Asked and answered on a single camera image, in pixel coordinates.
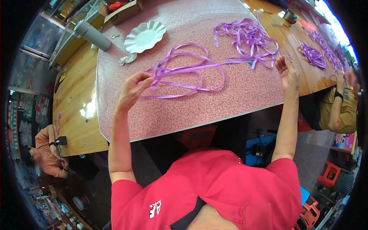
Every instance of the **white cloth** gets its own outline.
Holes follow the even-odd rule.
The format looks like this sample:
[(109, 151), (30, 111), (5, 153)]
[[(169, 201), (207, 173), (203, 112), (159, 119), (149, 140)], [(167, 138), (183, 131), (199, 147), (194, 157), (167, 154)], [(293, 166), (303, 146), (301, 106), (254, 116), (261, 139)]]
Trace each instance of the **white cloth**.
[(119, 60), (119, 65), (123, 66), (125, 63), (129, 64), (137, 58), (137, 53), (132, 53), (128, 56), (122, 57)]

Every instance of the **black wristband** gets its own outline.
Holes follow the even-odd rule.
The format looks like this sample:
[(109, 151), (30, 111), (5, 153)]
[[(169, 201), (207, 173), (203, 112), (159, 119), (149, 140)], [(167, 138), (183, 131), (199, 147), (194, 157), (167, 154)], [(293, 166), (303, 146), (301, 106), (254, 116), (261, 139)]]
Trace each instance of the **black wristband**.
[(340, 97), (341, 100), (344, 100), (344, 97), (337, 90), (335, 91), (335, 97)]

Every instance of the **human hand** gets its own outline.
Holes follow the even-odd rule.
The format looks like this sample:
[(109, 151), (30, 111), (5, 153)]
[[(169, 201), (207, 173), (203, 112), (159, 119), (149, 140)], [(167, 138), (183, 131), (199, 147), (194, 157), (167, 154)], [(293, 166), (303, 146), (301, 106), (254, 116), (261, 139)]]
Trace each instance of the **human hand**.
[(275, 66), (279, 71), (284, 93), (298, 94), (299, 71), (293, 66), (293, 61), (288, 56), (283, 55), (276, 59)]
[(51, 154), (54, 155), (57, 159), (60, 160), (59, 152), (55, 145), (50, 145)]
[(336, 87), (337, 91), (344, 95), (344, 88), (345, 88), (345, 73), (342, 70), (338, 70), (336, 72)]
[(130, 108), (137, 102), (142, 92), (150, 87), (153, 81), (154, 79), (149, 73), (142, 71), (125, 79), (124, 86), (115, 107), (114, 115), (120, 112), (128, 113)]
[(65, 170), (68, 170), (69, 169), (69, 162), (66, 158), (63, 158), (63, 161), (61, 162), (61, 165), (63, 166), (63, 168)]

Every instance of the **gray thermos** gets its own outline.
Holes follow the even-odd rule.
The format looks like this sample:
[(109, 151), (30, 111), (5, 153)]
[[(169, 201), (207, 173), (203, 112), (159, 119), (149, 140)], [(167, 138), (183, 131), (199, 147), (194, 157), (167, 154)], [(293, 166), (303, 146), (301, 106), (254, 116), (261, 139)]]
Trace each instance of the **gray thermos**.
[(75, 26), (74, 32), (103, 51), (106, 51), (111, 46), (111, 41), (85, 20), (80, 21)]

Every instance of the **white plate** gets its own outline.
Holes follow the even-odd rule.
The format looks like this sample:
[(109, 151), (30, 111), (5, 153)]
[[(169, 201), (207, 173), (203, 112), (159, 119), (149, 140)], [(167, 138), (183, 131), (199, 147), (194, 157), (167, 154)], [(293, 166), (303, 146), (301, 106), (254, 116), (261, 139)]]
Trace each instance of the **white plate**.
[(165, 32), (166, 28), (161, 22), (141, 23), (125, 38), (125, 49), (130, 53), (142, 53), (161, 41)]

